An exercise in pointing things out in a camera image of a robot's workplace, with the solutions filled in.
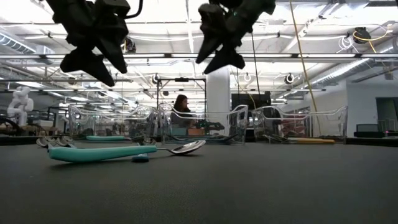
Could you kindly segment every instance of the blue object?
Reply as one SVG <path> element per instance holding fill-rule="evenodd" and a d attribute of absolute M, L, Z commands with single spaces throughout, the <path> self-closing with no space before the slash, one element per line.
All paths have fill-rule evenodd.
<path fill-rule="evenodd" d="M 75 149 L 70 147 L 53 147 L 49 149 L 49 157 L 65 162 L 97 162 L 126 156 L 156 152 L 156 146 L 127 146 L 103 149 Z"/>
<path fill-rule="evenodd" d="M 90 141 L 121 141 L 126 140 L 124 136 L 86 136 Z"/>
<path fill-rule="evenodd" d="M 139 154 L 137 156 L 133 156 L 131 161 L 133 161 L 133 162 L 149 162 L 149 157 L 148 157 L 148 154 L 143 153 L 143 154 Z"/>

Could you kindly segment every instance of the table surface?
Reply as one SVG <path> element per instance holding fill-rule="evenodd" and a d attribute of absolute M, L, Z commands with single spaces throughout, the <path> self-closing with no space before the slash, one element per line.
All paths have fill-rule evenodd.
<path fill-rule="evenodd" d="M 397 223 L 397 172 L 392 147 L 206 145 L 69 164 L 2 146 L 0 223 Z"/>

